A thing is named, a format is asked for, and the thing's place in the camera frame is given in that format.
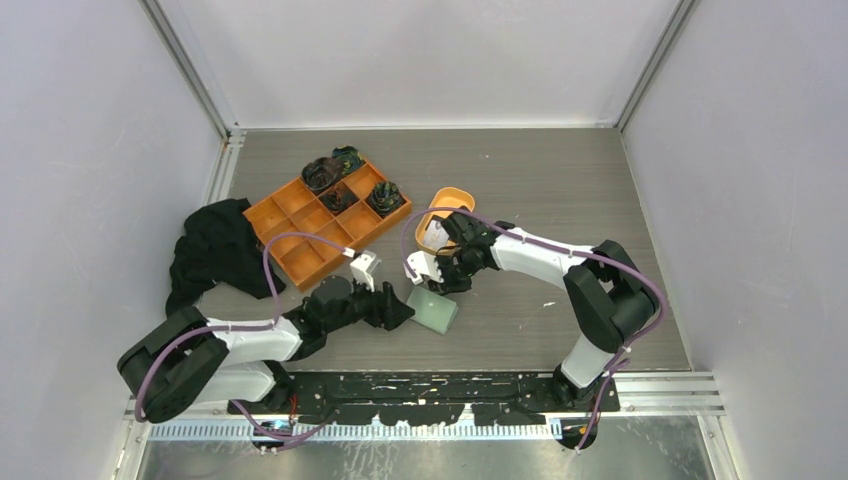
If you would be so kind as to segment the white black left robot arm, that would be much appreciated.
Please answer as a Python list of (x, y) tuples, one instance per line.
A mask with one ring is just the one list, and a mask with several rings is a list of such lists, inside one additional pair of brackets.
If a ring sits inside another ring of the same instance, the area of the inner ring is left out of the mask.
[(414, 314), (389, 282), (370, 290), (331, 276), (278, 319), (227, 322), (194, 306), (181, 308), (127, 350), (117, 371), (139, 417), (153, 424), (194, 404), (223, 400), (277, 413), (295, 393), (285, 363), (313, 355), (348, 325), (363, 321), (392, 331)]

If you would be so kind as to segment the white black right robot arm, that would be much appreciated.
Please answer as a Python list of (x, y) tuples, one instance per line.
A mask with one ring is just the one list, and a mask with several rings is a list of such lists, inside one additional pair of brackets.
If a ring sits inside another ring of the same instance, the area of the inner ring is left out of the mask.
[(525, 274), (567, 293), (580, 336), (553, 380), (556, 400), (567, 410), (580, 410), (592, 400), (612, 361), (664, 308), (656, 286), (614, 241), (572, 246), (459, 211), (441, 226), (455, 246), (437, 255), (438, 275), (429, 280), (430, 290), (465, 292), (477, 272), (492, 269)]

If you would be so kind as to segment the green card holder wallet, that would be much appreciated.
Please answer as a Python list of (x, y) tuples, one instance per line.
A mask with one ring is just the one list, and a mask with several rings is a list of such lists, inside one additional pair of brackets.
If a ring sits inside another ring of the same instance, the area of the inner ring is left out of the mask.
[(440, 335), (445, 335), (456, 317), (458, 304), (421, 286), (415, 286), (406, 301), (414, 310), (412, 320)]

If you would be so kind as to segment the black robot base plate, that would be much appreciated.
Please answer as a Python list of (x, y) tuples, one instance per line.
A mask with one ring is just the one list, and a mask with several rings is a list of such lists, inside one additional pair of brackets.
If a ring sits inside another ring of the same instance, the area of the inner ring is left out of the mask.
[(340, 425), (452, 425), (469, 408), (476, 426), (535, 425), (547, 414), (583, 416), (597, 392), (565, 401), (550, 373), (296, 372), (274, 399), (246, 402), (254, 416), (294, 415), (303, 423), (327, 418)]

